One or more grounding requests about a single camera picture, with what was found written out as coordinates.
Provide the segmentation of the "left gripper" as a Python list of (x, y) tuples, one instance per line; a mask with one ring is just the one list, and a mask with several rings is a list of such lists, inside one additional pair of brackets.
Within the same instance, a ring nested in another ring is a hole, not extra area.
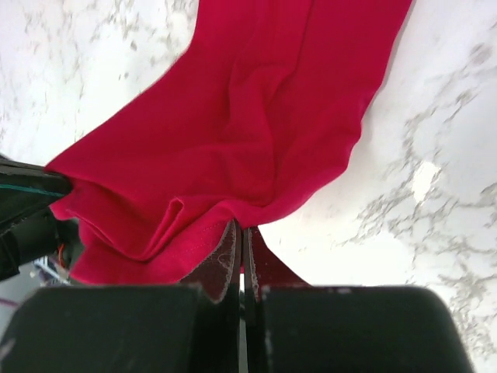
[(42, 166), (15, 162), (1, 155), (1, 280), (46, 256), (70, 269), (84, 251), (75, 220), (59, 221), (44, 212), (72, 191), (71, 182)]

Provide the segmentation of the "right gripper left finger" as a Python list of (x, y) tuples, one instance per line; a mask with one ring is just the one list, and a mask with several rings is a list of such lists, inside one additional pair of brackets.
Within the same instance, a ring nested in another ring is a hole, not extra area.
[(43, 288), (1, 340), (3, 372), (236, 372), (240, 228), (178, 284)]

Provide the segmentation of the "crimson pink t shirt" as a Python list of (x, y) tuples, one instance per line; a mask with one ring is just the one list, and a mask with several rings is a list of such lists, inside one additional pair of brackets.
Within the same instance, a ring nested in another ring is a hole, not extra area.
[(171, 284), (232, 220), (281, 219), (341, 175), (408, 1), (202, 1), (149, 89), (47, 169), (73, 190), (84, 284)]

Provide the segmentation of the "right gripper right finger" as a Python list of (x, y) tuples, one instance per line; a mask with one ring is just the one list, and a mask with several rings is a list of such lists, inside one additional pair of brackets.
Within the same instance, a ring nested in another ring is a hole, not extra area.
[(312, 286), (244, 230), (250, 372), (470, 372), (448, 308), (416, 286)]

